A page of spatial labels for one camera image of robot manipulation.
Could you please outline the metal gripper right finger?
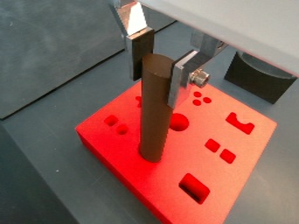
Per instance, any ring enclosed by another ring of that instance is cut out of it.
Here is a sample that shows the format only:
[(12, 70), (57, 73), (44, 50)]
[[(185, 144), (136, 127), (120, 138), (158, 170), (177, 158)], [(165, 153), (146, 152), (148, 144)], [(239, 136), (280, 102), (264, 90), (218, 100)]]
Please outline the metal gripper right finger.
[(190, 46), (193, 47), (173, 63), (170, 87), (166, 104), (174, 108), (186, 98), (192, 85), (202, 88), (210, 78), (204, 71), (205, 64), (228, 46), (210, 35), (193, 31), (190, 34)]

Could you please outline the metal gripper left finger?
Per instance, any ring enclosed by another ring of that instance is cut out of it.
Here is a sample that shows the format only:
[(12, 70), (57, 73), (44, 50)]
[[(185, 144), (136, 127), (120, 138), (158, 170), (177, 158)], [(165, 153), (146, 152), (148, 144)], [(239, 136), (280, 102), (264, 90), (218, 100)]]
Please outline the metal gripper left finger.
[(146, 25), (142, 6), (136, 0), (108, 0), (121, 31), (128, 55), (129, 77), (141, 78), (142, 57), (153, 52), (154, 30)]

